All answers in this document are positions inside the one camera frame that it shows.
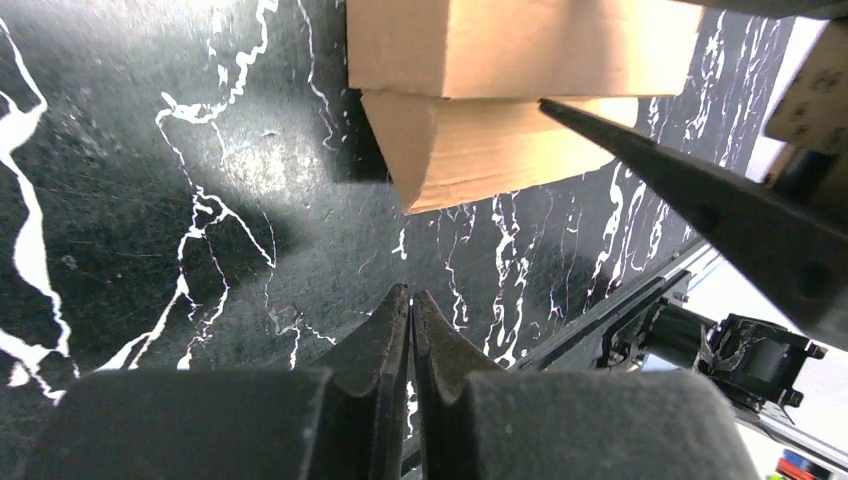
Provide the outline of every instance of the brown cardboard box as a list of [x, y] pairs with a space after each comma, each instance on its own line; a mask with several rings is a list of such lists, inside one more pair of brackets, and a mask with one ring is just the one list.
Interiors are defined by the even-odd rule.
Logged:
[[[634, 98], [559, 100], [636, 123]], [[408, 214], [580, 175], [613, 159], [544, 116], [535, 101], [364, 92], [362, 104]]]
[[349, 83], [449, 98], [677, 95], [702, 13], [672, 0], [348, 0]]
[[848, 154], [848, 17], [832, 20], [766, 125], [766, 135], [830, 155]]

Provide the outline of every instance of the black marble surface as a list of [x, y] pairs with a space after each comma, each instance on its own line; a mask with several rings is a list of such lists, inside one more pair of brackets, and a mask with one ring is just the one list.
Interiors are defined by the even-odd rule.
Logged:
[[[0, 7], [3, 474], [78, 375], [305, 364], [396, 282], [508, 366], [693, 235], [618, 162], [401, 215], [342, 0]], [[744, 172], [792, 23], [708, 12], [637, 127]]]

